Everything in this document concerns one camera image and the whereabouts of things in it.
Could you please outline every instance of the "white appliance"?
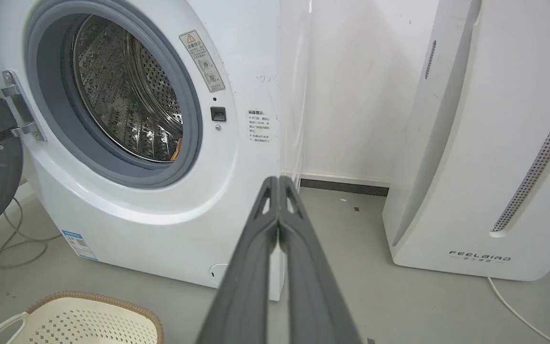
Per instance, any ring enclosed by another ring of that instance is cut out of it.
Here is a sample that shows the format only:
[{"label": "white appliance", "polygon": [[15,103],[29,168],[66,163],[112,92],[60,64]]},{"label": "white appliance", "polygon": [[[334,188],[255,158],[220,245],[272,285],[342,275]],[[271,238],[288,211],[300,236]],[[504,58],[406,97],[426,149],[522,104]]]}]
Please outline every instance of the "white appliance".
[{"label": "white appliance", "polygon": [[550,270],[550,2],[441,0],[393,175],[396,264]]},{"label": "white appliance", "polygon": [[309,29],[307,0],[0,0],[0,213],[24,152],[79,256],[217,287],[264,178],[299,183]]}]

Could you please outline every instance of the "door hinge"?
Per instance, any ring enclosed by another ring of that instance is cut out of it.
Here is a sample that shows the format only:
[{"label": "door hinge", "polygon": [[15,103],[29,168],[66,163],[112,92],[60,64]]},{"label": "door hinge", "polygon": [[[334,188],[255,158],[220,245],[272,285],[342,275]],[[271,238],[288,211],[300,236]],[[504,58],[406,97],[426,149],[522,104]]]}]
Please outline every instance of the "door hinge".
[{"label": "door hinge", "polygon": [[0,133],[0,137],[21,137],[32,134],[39,141],[46,141],[46,137],[42,134],[42,129],[35,122],[33,114],[27,106],[24,99],[21,86],[18,84],[18,78],[13,70],[4,70],[2,72],[6,87],[0,88],[0,100],[7,102],[11,108],[15,108],[20,116],[20,121],[17,119],[17,126],[9,129],[9,133]]}]

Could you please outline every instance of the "warning sticker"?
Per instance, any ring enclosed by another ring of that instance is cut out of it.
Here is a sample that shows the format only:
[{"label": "warning sticker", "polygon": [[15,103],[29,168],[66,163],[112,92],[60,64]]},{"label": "warning sticker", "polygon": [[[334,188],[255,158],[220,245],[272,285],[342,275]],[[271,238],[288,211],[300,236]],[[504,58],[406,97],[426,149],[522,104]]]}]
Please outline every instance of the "warning sticker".
[{"label": "warning sticker", "polygon": [[72,246],[72,248],[74,249],[77,255],[87,259],[98,260],[96,259],[94,253],[92,253],[92,251],[86,244],[82,235],[79,235],[78,233],[68,232],[68,231],[63,231],[63,235],[65,236],[65,239],[67,239],[67,242],[69,242],[69,244]]},{"label": "warning sticker", "polygon": [[252,142],[271,141],[271,119],[269,116],[258,110],[247,111],[247,124],[249,140]]},{"label": "warning sticker", "polygon": [[207,48],[203,45],[203,41],[196,31],[186,32],[180,35],[181,43],[184,43],[186,50],[190,53],[199,68],[203,79],[207,84],[210,92],[220,91],[224,89],[224,82],[220,77],[220,73],[213,64],[212,57],[209,55]]}]

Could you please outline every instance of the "air vent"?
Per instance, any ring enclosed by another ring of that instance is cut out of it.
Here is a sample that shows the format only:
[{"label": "air vent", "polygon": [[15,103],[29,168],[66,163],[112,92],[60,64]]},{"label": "air vent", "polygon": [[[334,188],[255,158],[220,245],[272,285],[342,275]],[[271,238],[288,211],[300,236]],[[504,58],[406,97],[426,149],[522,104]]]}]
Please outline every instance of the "air vent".
[{"label": "air vent", "polygon": [[504,228],[506,228],[511,218],[513,218],[513,215],[515,215],[519,207],[521,207],[523,201],[526,199],[526,197],[528,197],[530,190],[532,190],[532,187],[536,184],[536,181],[542,174],[544,168],[546,167],[546,164],[549,162],[549,159],[550,132],[546,140],[544,140],[543,146],[540,149],[536,159],[534,160],[534,163],[530,167],[528,174],[526,174],[526,178],[524,178],[521,182],[519,189],[517,189],[517,192],[515,192],[513,199],[510,200],[510,202],[506,206],[506,209],[504,209],[504,212],[496,222],[494,228],[491,229],[492,232],[500,232]]},{"label": "air vent", "polygon": [[432,42],[432,52],[430,53],[430,59],[428,60],[428,67],[426,67],[426,80],[428,80],[428,74],[430,73],[430,66],[432,65],[432,59],[434,59],[434,50],[436,50],[436,40]]}]

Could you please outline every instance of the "laundry basket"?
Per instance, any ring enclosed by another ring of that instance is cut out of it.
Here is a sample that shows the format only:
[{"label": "laundry basket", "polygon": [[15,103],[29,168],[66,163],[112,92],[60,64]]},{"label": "laundry basket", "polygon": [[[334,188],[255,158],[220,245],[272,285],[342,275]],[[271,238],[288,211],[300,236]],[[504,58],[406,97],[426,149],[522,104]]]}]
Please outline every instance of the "laundry basket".
[{"label": "laundry basket", "polygon": [[82,291],[48,296],[0,324],[22,325],[9,344],[162,344],[159,318],[133,303]]}]

